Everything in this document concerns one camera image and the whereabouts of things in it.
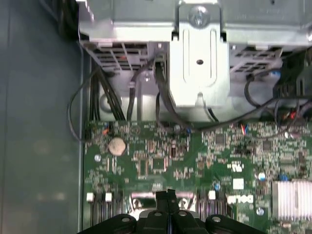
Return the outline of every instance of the metal bracket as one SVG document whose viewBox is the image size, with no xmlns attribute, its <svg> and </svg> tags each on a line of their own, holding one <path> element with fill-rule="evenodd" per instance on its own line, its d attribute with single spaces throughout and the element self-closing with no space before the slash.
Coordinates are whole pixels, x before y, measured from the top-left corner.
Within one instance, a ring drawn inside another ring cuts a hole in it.
<svg viewBox="0 0 312 234">
<path fill-rule="evenodd" d="M 170 43 L 169 86 L 176 106 L 224 105 L 230 90 L 229 45 L 221 36 L 217 4 L 183 4 L 179 37 Z"/>
</svg>

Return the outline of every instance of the screw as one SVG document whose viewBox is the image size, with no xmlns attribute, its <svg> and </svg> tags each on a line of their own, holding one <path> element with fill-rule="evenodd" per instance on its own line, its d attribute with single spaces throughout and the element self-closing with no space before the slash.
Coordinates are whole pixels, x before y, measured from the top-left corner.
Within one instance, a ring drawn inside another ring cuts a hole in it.
<svg viewBox="0 0 312 234">
<path fill-rule="evenodd" d="M 180 211 L 180 212 L 179 212 L 179 216 L 186 216 L 186 212 Z"/>
<path fill-rule="evenodd" d="M 212 218 L 212 221 L 216 222 L 216 223 L 219 223 L 219 222 L 221 222 L 221 218 L 215 216 L 215 217 Z"/>
<path fill-rule="evenodd" d="M 101 155 L 95 155 L 94 156 L 94 161 L 95 162 L 101 162 Z"/>
<path fill-rule="evenodd" d="M 259 216 L 264 215 L 264 210 L 263 210 L 262 208 L 260 208 L 260 207 L 259 207 L 255 212 L 256 212 L 257 215 L 259 215 Z"/>
<path fill-rule="evenodd" d="M 195 6 L 189 12 L 189 22 L 193 27 L 204 28 L 210 22 L 210 14 L 206 7 Z"/>
</svg>

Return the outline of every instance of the white label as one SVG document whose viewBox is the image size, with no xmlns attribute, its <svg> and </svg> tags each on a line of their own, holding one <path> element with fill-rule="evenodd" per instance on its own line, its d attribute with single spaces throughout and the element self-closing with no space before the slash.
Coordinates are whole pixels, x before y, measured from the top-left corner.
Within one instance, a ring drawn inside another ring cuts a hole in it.
<svg viewBox="0 0 312 234">
<path fill-rule="evenodd" d="M 243 178 L 238 178 L 238 179 L 233 179 L 233 189 L 244 189 L 244 179 Z"/>
<path fill-rule="evenodd" d="M 253 203 L 254 202 L 254 196 L 253 195 L 230 195 L 227 197 L 228 204 L 235 204 L 236 201 L 238 203 Z"/>
</svg>

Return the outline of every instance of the capacitor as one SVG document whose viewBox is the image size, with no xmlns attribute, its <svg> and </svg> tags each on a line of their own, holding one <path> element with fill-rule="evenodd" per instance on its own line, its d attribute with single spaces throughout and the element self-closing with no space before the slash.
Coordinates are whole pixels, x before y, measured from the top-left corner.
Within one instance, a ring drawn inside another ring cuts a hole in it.
<svg viewBox="0 0 312 234">
<path fill-rule="evenodd" d="M 216 184 L 214 185 L 214 189 L 215 189 L 216 191 L 219 191 L 220 188 L 221 188 L 221 186 L 220 186 L 219 183 L 216 183 Z"/>
<path fill-rule="evenodd" d="M 280 181 L 288 181 L 287 175 L 279 175 L 278 178 Z"/>
<path fill-rule="evenodd" d="M 260 181 L 265 181 L 265 174 L 264 174 L 263 172 L 260 172 L 260 173 L 258 174 L 258 179 L 259 179 Z"/>
</svg>

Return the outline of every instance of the electronic components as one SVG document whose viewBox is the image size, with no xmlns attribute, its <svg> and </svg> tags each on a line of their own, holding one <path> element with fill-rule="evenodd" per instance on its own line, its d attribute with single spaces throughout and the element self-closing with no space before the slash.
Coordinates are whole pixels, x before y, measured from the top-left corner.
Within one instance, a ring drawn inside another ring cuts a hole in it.
<svg viewBox="0 0 312 234">
<path fill-rule="evenodd" d="M 278 220 L 312 219 L 312 182 L 274 181 L 272 183 L 272 214 Z"/>
<path fill-rule="evenodd" d="M 211 214 L 223 214 L 269 234 L 283 234 L 281 230 L 285 228 L 280 225 L 281 221 L 291 224 L 292 234 L 295 231 L 304 234 L 302 230 L 312 229 L 310 221 L 299 231 L 291 219 L 279 218 L 278 204 L 282 207 L 282 200 L 274 196 L 278 193 L 272 188 L 273 179 L 302 183 L 295 179 L 311 177 L 312 127 L 302 129 L 300 138 L 279 136 L 256 140 L 242 135 L 239 126 L 189 134 L 182 127 L 180 134 L 173 134 L 159 131 L 154 122 L 117 121 L 91 123 L 92 134 L 96 135 L 107 125 L 109 133 L 85 147 L 84 189 L 93 192 L 85 194 L 85 228 L 90 226 L 90 205 L 104 203 L 96 201 L 107 191 L 112 194 L 111 202 L 103 197 L 108 209 L 114 206 L 116 195 L 122 191 L 121 206 L 125 212 L 138 217 L 140 212 L 153 208 L 156 191 L 172 188 L 176 190 L 180 208 L 196 211 L 202 219 Z M 168 124 L 168 129 L 172 130 L 173 126 Z M 134 134 L 129 129 L 139 131 Z M 257 136 L 276 131 L 275 126 L 267 122 L 248 123 L 248 129 L 248 135 Z M 95 155 L 101 156 L 100 162 L 95 161 Z M 129 196 L 136 199 L 138 205 L 135 203 L 131 207 Z M 277 211 L 271 204 L 277 205 Z M 271 211 L 277 223 L 270 222 Z"/>
<path fill-rule="evenodd" d="M 126 150 L 127 145 L 124 140 L 120 137 L 114 137 L 108 143 L 108 150 L 114 156 L 121 156 Z"/>
</svg>

